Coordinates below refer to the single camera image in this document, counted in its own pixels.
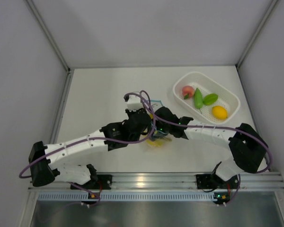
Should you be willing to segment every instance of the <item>black mount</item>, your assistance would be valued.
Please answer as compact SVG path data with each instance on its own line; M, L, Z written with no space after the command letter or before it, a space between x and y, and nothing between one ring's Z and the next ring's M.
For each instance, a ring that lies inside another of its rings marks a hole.
M228 181L223 181L216 174L197 174L197 188L203 190L215 190L215 189L236 189L238 187L238 177L233 176Z
M175 114L173 114L167 107L163 106L160 109L158 109L155 114L169 122L173 122L176 124L183 124L187 125L190 121L193 121L194 119L192 117L181 117L178 118ZM167 124L165 122L162 122L158 120L156 122L157 130L161 130L162 132L169 133L173 135L176 138L183 138L187 139L187 136L184 133L184 130L187 129L187 127L179 127L171 124Z
M214 203L218 205L228 203L231 200L231 196L227 192L215 192L213 197L217 199Z
M143 134L151 124L151 117L144 108L135 112L130 112L126 109L125 112L128 115L128 120L110 123L100 129L100 132L103 132L106 138L123 141L138 141L141 134ZM127 144L107 140L104 143L108 145L108 151L127 146Z
M98 180L90 180L86 182L84 185L80 185L82 188L89 190L100 190L100 185L102 186L102 190L111 190L111 183L113 181L112 175L97 175ZM76 187L71 185L72 190L78 190Z
M264 140L249 124L242 123L237 129L251 134L267 146ZM239 132L230 138L229 141L229 148L237 166L247 173L256 173L266 154L265 148L252 138Z
M28 157L29 163L45 155L45 149L47 149L47 146L44 146L42 141L35 143ZM50 160L44 158L30 167L34 187L44 186L53 182L55 180L55 176L59 174L50 169L48 166L49 162Z

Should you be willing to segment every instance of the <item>metal plate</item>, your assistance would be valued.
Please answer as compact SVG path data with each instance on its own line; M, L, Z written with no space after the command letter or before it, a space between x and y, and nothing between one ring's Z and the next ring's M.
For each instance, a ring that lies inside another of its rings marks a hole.
M273 192L239 192L227 207L216 207L212 202L191 201L101 202L89 209L77 203L64 207L70 203L38 201L36 207L40 212L35 211L31 227L284 226Z
M97 201L87 192L41 192L39 201ZM102 192L101 201L216 201L204 192Z

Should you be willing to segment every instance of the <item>white wall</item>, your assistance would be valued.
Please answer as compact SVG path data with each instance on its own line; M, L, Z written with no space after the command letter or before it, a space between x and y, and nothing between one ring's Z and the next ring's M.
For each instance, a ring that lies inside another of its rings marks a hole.
M34 0L71 67L237 63L270 0Z
M260 132L284 177L284 0L241 67Z
M23 0L0 0L0 227L17 223L28 180L19 172L48 141L65 71Z

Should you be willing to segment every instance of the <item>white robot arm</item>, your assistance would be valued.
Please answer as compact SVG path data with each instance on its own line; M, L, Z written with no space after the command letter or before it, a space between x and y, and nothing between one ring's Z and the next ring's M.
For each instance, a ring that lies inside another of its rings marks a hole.
M128 144L108 141L103 138L122 141L138 141L145 130L150 131L151 118L144 109L140 98L129 96L126 113L128 120L110 123L101 129L64 143L43 145L38 142L33 145L29 163L49 153L53 153L32 165L31 177L33 186L43 186L53 181L74 182L83 185L89 181L97 181L97 172L90 163L96 152L109 152L126 147ZM206 124L190 117L177 118L168 108L161 107L155 112L164 121L157 120L156 126L163 132L176 138L188 140L204 140L218 146L229 148L233 157L220 162L212 172L213 184L218 185L242 172L256 173L266 153L265 149L254 140L235 131L206 128ZM259 140L259 135L248 124L242 124L238 129L245 131Z

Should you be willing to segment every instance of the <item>yellow lemon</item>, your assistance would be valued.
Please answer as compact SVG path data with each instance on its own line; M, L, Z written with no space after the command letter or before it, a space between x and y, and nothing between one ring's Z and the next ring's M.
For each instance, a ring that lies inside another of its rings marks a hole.
M227 118L227 111L224 107L217 105L213 107L213 115L220 120L224 120Z

